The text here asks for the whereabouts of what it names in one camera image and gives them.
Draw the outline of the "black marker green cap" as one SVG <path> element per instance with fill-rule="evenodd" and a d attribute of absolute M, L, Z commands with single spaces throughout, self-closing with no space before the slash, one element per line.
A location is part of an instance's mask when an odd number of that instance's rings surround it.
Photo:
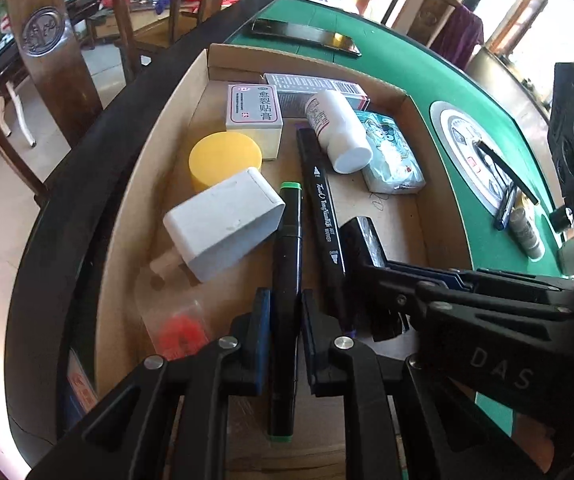
<path fill-rule="evenodd" d="M 298 382 L 298 307 L 303 263 L 301 184 L 282 183 L 279 196 L 285 208 L 273 247 L 267 435 L 275 442 L 289 442 L 295 424 Z"/>

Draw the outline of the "white square block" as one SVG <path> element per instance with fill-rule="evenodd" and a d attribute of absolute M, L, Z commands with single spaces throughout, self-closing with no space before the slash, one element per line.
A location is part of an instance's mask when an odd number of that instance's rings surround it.
<path fill-rule="evenodd" d="M 278 192 L 250 167 L 170 209 L 162 223 L 188 269 L 206 283 L 273 234 L 284 208 Z"/>

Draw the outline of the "tissue packet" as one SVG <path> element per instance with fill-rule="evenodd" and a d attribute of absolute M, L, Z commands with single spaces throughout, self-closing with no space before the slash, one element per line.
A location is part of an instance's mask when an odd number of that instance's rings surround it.
<path fill-rule="evenodd" d="M 357 110 L 373 157 L 362 169 L 369 191 L 375 194 L 415 194 L 426 184 L 421 166 L 391 117 Z"/>

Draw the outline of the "yellow round jar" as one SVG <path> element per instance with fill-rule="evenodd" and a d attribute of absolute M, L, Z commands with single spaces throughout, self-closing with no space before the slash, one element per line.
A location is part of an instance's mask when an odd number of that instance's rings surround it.
<path fill-rule="evenodd" d="M 261 150 L 250 136 L 236 131 L 205 136 L 194 145 L 188 156 L 191 185 L 196 193 L 250 167 L 261 169 Z"/>

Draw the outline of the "black marker purple cap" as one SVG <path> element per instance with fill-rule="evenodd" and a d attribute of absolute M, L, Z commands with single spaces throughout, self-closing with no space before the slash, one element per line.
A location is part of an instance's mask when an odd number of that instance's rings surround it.
<path fill-rule="evenodd" d="M 325 155 L 310 127 L 296 128 L 305 194 L 310 204 L 323 310 L 337 318 L 345 333 L 353 332 L 354 318 L 345 298 L 345 259 L 339 240 L 338 222 L 325 164 Z"/>

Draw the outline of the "white medicine box red border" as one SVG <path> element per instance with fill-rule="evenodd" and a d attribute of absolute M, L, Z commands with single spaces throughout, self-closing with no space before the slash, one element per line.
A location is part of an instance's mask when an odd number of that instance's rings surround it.
<path fill-rule="evenodd" d="M 264 160 L 278 158 L 284 121 L 273 84 L 229 84 L 225 128 L 258 144 Z"/>

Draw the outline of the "clear box with red items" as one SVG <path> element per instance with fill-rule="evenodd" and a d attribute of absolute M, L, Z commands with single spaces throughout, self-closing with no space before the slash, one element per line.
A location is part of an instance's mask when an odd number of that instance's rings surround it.
<path fill-rule="evenodd" d="M 153 348 L 168 361 L 194 356 L 210 341 L 200 283 L 175 247 L 138 271 L 134 300 Z"/>

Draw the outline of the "long black stick gold tip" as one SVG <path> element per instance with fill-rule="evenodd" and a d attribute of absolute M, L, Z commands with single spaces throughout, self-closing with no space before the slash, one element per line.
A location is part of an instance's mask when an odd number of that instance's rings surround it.
<path fill-rule="evenodd" d="M 540 203 L 540 200 L 536 197 L 535 193 L 530 189 L 529 185 L 527 185 L 526 182 L 524 182 L 518 176 L 517 172 L 514 169 L 512 169 L 511 166 L 509 166 L 508 163 L 505 162 L 502 156 L 500 156 L 499 154 L 496 153 L 496 151 L 493 150 L 493 148 L 490 148 L 488 144 L 484 143 L 482 140 L 474 141 L 473 145 L 477 146 L 477 148 L 479 148 L 479 150 L 482 153 L 490 157 L 493 160 L 494 164 L 497 167 L 500 167 L 503 173 L 507 174 L 508 177 L 510 177 L 511 180 L 513 180 L 516 183 L 516 185 L 518 186 L 518 188 L 520 188 L 522 193 L 526 195 L 526 197 L 528 197 L 528 199 L 532 203 L 534 203 L 534 205 L 538 205 Z"/>

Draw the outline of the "black flat phone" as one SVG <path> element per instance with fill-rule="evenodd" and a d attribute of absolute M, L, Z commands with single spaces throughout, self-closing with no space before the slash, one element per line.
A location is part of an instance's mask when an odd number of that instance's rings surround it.
<path fill-rule="evenodd" d="M 353 58 L 359 58 L 362 55 L 360 49 L 350 36 L 310 25 L 269 20 L 268 18 L 257 18 L 251 22 L 250 33 L 257 37 L 289 40 L 297 42 L 298 44 L 318 46 L 353 56 Z"/>

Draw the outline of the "wooden chair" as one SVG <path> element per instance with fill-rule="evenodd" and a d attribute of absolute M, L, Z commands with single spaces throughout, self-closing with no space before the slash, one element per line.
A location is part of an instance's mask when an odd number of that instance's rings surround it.
<path fill-rule="evenodd" d="M 399 0 L 391 0 L 387 11 L 380 21 L 381 25 L 386 25 L 395 5 Z M 462 3 L 458 0 L 423 0 L 419 7 L 412 25 L 409 26 L 407 36 L 418 44 L 429 47 L 434 36 L 438 33 L 439 25 L 447 14 L 448 9 L 458 9 Z"/>
<path fill-rule="evenodd" d="M 22 62 L 73 148 L 103 107 L 84 62 L 65 0 L 5 0 Z"/>

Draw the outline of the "brown cardboard tray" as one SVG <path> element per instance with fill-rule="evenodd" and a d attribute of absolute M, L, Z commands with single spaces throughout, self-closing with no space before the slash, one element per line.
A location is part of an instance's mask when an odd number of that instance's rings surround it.
<path fill-rule="evenodd" d="M 150 353 L 184 356 L 180 337 L 161 344 L 189 316 L 209 337 L 251 310 L 270 285 L 279 186 L 301 176 L 296 124 L 285 123 L 271 159 L 245 162 L 217 185 L 195 181 L 191 149 L 225 125 L 229 88 L 259 84 L 268 73 L 319 76 L 358 84 L 378 112 L 393 117 L 421 163 L 426 186 L 377 206 L 360 174 L 332 174 L 340 220 L 367 216 L 395 260 L 470 269 L 462 214 L 447 171 L 408 84 L 337 62 L 272 49 L 215 44 L 202 51 L 172 92 L 127 185 L 104 264 L 97 304 L 95 382 L 109 393 Z"/>

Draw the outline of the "white red long box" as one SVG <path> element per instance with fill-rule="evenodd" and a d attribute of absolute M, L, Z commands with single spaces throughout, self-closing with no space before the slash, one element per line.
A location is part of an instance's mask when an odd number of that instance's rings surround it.
<path fill-rule="evenodd" d="M 284 118 L 304 118 L 308 100 L 324 90 L 338 91 L 353 110 L 366 110 L 371 99 L 359 84 L 337 79 L 293 74 L 263 75 L 264 81 L 276 88 L 281 114 Z"/>

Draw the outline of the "white bottle green label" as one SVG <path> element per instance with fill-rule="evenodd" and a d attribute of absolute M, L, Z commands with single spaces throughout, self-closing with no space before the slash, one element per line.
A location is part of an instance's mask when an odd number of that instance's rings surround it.
<path fill-rule="evenodd" d="M 509 229 L 518 245 L 531 260 L 540 260 L 545 255 L 545 246 L 540 232 L 526 214 L 523 207 L 515 207 L 509 216 Z"/>

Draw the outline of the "white pill bottle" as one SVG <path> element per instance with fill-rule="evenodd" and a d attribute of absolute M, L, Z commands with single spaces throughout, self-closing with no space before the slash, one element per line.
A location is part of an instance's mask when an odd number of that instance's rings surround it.
<path fill-rule="evenodd" d="M 304 114 L 338 174 L 354 174 L 371 162 L 373 151 L 365 128 L 339 91 L 323 90 L 311 96 Z"/>

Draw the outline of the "black box yellow band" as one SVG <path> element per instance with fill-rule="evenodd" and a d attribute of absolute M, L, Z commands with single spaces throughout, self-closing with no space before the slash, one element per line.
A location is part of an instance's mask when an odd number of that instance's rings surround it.
<path fill-rule="evenodd" d="M 406 297 L 393 287 L 387 257 L 373 220 L 354 217 L 340 228 L 345 258 L 345 298 L 349 319 L 375 341 L 393 339 L 409 327 L 400 309 Z"/>

